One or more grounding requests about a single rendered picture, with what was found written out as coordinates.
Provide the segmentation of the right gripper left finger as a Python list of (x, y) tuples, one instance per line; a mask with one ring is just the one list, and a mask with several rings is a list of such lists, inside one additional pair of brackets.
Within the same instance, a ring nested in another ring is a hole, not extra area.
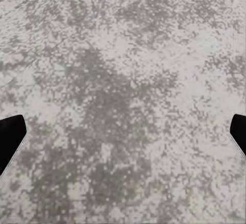
[(0, 176), (27, 133), (23, 115), (0, 120)]

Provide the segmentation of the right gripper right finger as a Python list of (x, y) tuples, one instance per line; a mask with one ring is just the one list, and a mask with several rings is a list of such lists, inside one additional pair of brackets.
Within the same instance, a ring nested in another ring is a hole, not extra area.
[(246, 156), (246, 116), (237, 114), (233, 116), (230, 133)]

